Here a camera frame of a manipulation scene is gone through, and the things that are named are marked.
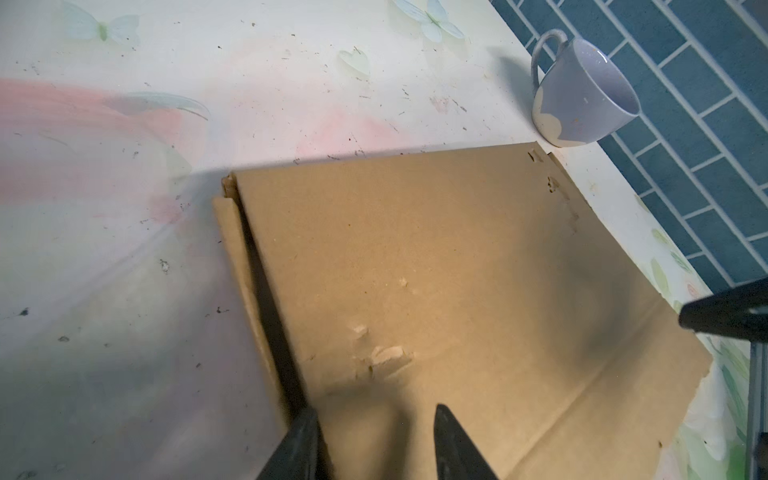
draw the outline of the green leaf pattern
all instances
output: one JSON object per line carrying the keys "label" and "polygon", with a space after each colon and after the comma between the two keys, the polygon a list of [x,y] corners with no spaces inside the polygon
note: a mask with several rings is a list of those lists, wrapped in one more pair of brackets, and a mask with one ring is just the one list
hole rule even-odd
{"label": "green leaf pattern", "polygon": [[667,247],[672,247],[674,245],[674,243],[672,243],[672,240],[667,238],[667,235],[665,235],[661,230],[654,228],[650,231],[650,233],[654,236],[654,238],[658,243],[661,243],[662,245],[666,245]]}
{"label": "green leaf pattern", "polygon": [[694,269],[690,268],[688,265],[688,261],[685,260],[683,257],[675,253],[674,251],[670,251],[670,255],[672,258],[674,258],[674,262],[683,270],[685,270],[688,273],[693,273]]}
{"label": "green leaf pattern", "polygon": [[648,207],[645,206],[645,202],[643,202],[643,199],[639,196],[635,195],[634,199],[637,200],[637,204],[642,207],[643,210],[647,211],[650,214],[650,210],[648,210]]}
{"label": "green leaf pattern", "polygon": [[723,379],[728,388],[728,409],[730,414],[733,416],[736,425],[746,425],[746,404],[741,398],[739,389],[736,387],[736,381],[733,379],[730,370],[725,366],[721,366],[720,370],[723,372]]}
{"label": "green leaf pattern", "polygon": [[659,261],[655,258],[650,261],[650,270],[654,273],[654,280],[656,280],[656,286],[658,287],[661,295],[669,299],[670,297],[670,284],[667,281],[667,275],[661,269]]}

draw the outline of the table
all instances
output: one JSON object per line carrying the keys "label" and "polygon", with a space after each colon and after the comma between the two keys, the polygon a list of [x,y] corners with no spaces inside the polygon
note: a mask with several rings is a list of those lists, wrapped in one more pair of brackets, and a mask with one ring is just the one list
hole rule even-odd
{"label": "table", "polygon": [[[466,38],[441,43],[386,0],[77,5],[106,26],[0,5],[2,477],[260,470],[281,431],[210,206],[231,169],[539,141],[671,304],[709,293],[597,144],[541,138],[486,0],[444,0]],[[730,381],[707,377],[661,473],[701,449],[728,469],[748,351],[709,346]]]}

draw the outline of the cardboard box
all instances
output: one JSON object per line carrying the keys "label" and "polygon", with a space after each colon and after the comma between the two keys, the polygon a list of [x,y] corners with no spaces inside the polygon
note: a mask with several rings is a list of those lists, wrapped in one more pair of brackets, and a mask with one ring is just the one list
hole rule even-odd
{"label": "cardboard box", "polygon": [[277,408],[317,408],[337,480],[436,478],[439,402],[499,478],[647,480],[709,368],[536,143],[223,184]]}

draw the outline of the mug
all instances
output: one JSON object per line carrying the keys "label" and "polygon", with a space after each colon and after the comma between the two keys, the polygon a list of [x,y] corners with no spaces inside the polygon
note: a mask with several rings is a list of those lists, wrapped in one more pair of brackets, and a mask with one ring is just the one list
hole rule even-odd
{"label": "mug", "polygon": [[[558,41],[554,64],[538,83],[538,57],[548,38]],[[632,85],[602,51],[562,30],[544,33],[531,54],[533,123],[557,147],[600,140],[640,114]]]}

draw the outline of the mug handle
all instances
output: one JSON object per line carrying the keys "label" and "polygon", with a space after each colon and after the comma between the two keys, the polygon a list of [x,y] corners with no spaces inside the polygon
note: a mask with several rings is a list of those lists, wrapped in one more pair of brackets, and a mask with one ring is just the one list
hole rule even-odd
{"label": "mug handle", "polygon": [[568,36],[564,31],[557,28],[546,31],[541,37],[538,38],[536,46],[533,47],[533,53],[531,53],[531,78],[533,79],[533,95],[536,95],[538,90],[538,57],[541,55],[541,49],[544,47],[544,43],[549,38],[555,38],[558,41],[558,53],[555,54],[555,60],[560,56],[560,52],[563,51],[566,42],[568,42]]}

